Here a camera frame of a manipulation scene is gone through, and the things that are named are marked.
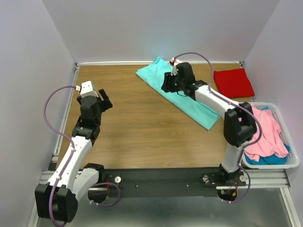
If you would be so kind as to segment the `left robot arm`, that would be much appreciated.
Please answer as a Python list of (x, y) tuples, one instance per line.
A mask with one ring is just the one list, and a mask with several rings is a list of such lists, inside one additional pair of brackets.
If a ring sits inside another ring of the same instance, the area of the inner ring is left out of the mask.
[(50, 123), (47, 126), (69, 140), (69, 147), (56, 171), (45, 184), (39, 183), (35, 189), (37, 213), (40, 218), (50, 219), (56, 227), (71, 222), (78, 209), (78, 203), (90, 185), (101, 186), (105, 181), (103, 166), (88, 164), (82, 175), (77, 173), (84, 157), (93, 147), (100, 133), (101, 115), (112, 108), (112, 103), (103, 89), (84, 90), (74, 86), (80, 96), (80, 116), (71, 136), (56, 130)]

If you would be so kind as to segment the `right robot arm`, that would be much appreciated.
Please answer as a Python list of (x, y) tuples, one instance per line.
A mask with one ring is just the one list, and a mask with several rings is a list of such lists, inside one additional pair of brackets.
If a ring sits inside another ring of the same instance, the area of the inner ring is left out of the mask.
[(171, 62), (172, 71), (164, 74), (161, 89), (183, 91), (185, 96), (201, 102), (223, 118), (223, 135), (227, 141), (225, 158), (216, 173), (218, 181), (229, 185), (240, 175), (241, 157), (257, 132), (256, 120), (248, 102), (233, 101), (213, 90), (209, 84), (196, 80), (188, 62)]

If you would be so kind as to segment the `teal t shirt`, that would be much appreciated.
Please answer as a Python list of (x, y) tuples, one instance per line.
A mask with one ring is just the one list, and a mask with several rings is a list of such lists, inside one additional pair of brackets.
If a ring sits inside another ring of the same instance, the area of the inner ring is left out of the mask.
[(157, 57), (152, 64), (137, 70), (136, 75), (198, 124), (210, 130), (220, 119), (220, 115), (216, 111), (202, 102), (185, 96), (182, 91), (166, 93), (161, 89), (164, 73), (171, 71), (172, 66), (162, 58)]

